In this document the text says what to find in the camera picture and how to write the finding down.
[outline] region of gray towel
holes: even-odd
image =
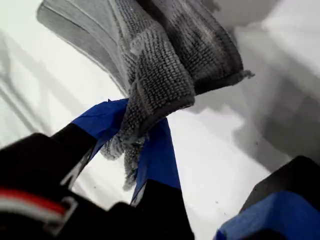
[[[44,0],[37,17],[129,96],[119,133],[101,149],[108,159],[125,152],[127,189],[152,126],[193,105],[195,95],[252,76],[197,0]]]

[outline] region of microfiber towel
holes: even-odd
[[[120,131],[101,149],[122,153],[135,183],[148,131],[195,95],[234,85],[244,71],[228,33],[194,0],[45,0],[38,20],[107,71],[129,96]]]

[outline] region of blue plastic part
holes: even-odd
[[[320,212],[300,195],[281,191],[252,205],[224,223],[215,239],[242,239],[263,229],[282,234],[285,239],[320,239]]]
[[[132,199],[148,179],[181,189],[171,131],[166,118],[149,131],[149,138],[145,140]]]
[[[90,108],[71,123],[97,139],[90,160],[120,129],[128,99],[104,101]]]

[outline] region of blue tape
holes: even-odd
[[[94,157],[103,144],[119,131],[127,104],[127,98],[104,101],[93,106],[71,122],[97,139],[90,159]]]

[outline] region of white surface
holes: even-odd
[[[320,3],[203,1],[256,73],[168,117],[189,220],[208,240],[270,172],[299,154],[319,159]],[[36,21],[40,2],[0,2],[1,146],[34,131],[50,135],[122,97],[106,73]],[[106,209],[129,201],[122,165],[97,155],[75,191]]]

